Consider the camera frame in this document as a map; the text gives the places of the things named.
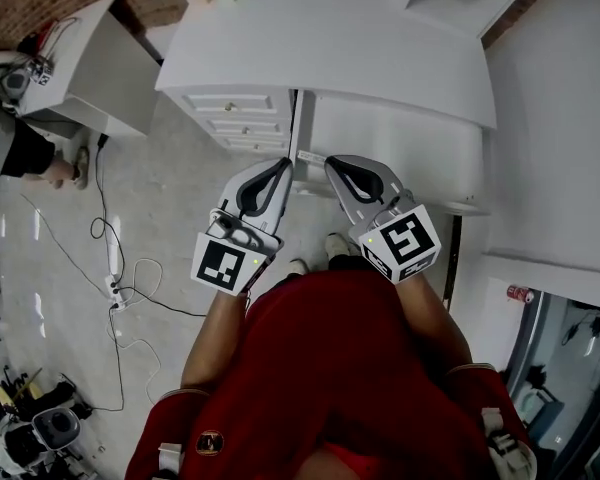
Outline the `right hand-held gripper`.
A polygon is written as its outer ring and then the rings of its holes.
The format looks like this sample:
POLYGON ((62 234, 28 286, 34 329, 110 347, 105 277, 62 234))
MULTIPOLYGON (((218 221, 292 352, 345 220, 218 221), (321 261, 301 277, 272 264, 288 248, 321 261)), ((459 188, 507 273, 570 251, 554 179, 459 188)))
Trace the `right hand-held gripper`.
POLYGON ((441 251, 430 215, 385 164, 357 155, 326 158, 324 170, 362 256, 394 285, 432 266, 441 251))

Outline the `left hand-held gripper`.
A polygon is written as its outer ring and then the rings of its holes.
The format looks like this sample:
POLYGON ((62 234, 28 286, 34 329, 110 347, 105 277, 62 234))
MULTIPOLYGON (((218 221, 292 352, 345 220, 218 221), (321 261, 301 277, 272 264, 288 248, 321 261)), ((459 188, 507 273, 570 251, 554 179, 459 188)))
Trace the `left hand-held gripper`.
POLYGON ((227 182, 220 209, 210 212, 208 229, 197 236, 194 281, 232 296, 251 289, 284 245, 274 234, 292 177, 291 160, 279 157, 256 163, 227 182), (239 218, 258 218, 260 230, 239 218))

